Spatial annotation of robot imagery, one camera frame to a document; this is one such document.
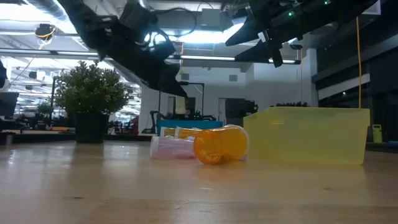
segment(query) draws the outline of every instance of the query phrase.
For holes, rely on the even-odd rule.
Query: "yellow cable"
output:
[[[184,42],[181,42],[181,55],[184,54]],[[182,64],[183,64],[183,60],[181,59],[181,69],[180,69],[180,74],[183,74],[184,71],[182,70]]]
[[[303,48],[301,48],[301,106],[303,106]]]
[[[362,108],[362,61],[361,46],[359,44],[359,18],[356,18],[356,41],[358,45],[358,64],[359,64],[359,108]]]
[[[48,38],[49,38],[48,36],[45,38],[45,40],[43,41],[43,44],[40,45],[39,50],[42,50],[43,47],[44,47],[45,45],[47,45],[47,43],[45,43],[45,42],[47,41]]]
[[[45,35],[37,35],[37,34],[36,34],[36,37],[43,37],[43,38],[44,38],[44,37],[48,37],[48,36],[52,35],[54,32],[55,32],[55,28],[52,29],[51,33],[49,33],[49,34],[45,34]]]

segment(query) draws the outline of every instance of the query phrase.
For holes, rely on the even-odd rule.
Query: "black plant pot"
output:
[[[80,143],[102,143],[108,129],[109,115],[83,114],[75,115],[76,141]]]

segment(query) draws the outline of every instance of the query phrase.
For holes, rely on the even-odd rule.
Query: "green leaves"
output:
[[[42,103],[37,106],[37,111],[39,114],[52,114],[54,109],[48,103]]]
[[[55,103],[68,113],[112,114],[127,105],[126,85],[110,69],[98,68],[98,61],[79,66],[59,77]]]

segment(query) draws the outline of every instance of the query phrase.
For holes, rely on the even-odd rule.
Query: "desk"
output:
[[[398,154],[364,166],[151,161],[148,142],[0,151],[1,223],[398,223]]]

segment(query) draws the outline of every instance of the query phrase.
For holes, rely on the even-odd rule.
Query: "fluorescent light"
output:
[[[234,57],[211,57],[211,56],[193,56],[193,55],[181,55],[181,59],[192,59],[192,60],[224,60],[234,62]]]
[[[1,49],[0,53],[51,54],[51,52],[49,50],[22,50],[22,49]]]
[[[274,63],[274,60],[270,58],[269,63]],[[283,63],[294,64],[294,63],[296,63],[296,61],[295,60],[283,60]]]
[[[229,29],[220,31],[205,31],[196,30],[191,34],[184,35],[177,38],[178,41],[189,43],[189,44],[219,44],[225,43],[233,34],[235,34],[240,28],[242,28],[243,23],[233,25]]]
[[[284,63],[290,63],[290,64],[296,63],[295,60],[283,60],[283,62],[284,62]]]
[[[42,82],[39,82],[39,81],[37,81],[37,82],[35,82],[35,81],[25,81],[25,80],[23,80],[23,81],[21,81],[21,82],[18,82],[18,83],[13,83],[14,85],[30,85],[30,84],[32,84],[32,85],[44,85],[44,86],[52,86],[52,83],[50,83],[50,82],[46,82],[46,83],[42,83]]]
[[[95,56],[98,57],[98,53],[96,52],[63,52],[59,51],[60,55],[79,55],[79,56]]]
[[[34,32],[26,32],[26,31],[0,31],[0,35],[35,35]]]
[[[51,96],[50,93],[19,93],[22,96]]]

